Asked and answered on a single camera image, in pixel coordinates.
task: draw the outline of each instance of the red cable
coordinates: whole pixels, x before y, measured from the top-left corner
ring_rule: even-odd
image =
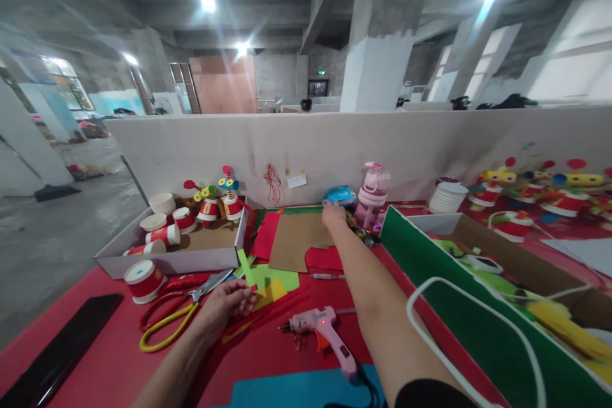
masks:
[[[270,182],[270,190],[268,191],[268,202],[271,205],[278,205],[281,202],[281,180],[276,175],[274,166],[268,164],[268,173],[263,175],[263,178]]]

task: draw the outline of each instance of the concrete floor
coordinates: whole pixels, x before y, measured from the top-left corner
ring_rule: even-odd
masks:
[[[93,256],[145,209],[113,138],[68,148],[77,162],[112,174],[74,183],[82,193],[44,203],[0,199],[0,349],[92,269]]]

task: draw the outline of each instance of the pink water bottle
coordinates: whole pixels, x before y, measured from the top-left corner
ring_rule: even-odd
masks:
[[[357,195],[355,219],[363,229],[372,231],[381,207],[387,200],[391,173],[379,163],[368,162],[365,166],[369,171]]]

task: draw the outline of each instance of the hand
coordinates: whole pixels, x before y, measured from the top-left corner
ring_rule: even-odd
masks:
[[[209,345],[214,344],[230,319],[248,316],[257,300],[244,279],[232,279],[215,288],[189,327],[196,330]]]
[[[327,229],[331,230],[338,223],[346,224],[346,210],[338,203],[332,204],[330,201],[327,201],[323,208],[321,219]]]

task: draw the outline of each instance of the hot glue gun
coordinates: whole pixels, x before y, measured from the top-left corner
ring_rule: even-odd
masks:
[[[314,332],[317,335],[319,351],[331,346],[333,353],[340,361],[342,374],[347,380],[352,380],[357,374],[357,363],[346,345],[342,342],[338,333],[333,329],[332,323],[336,320],[336,313],[331,306],[326,306],[322,311],[311,309],[301,314],[296,314],[287,323],[279,327],[279,330],[291,331],[297,334]]]

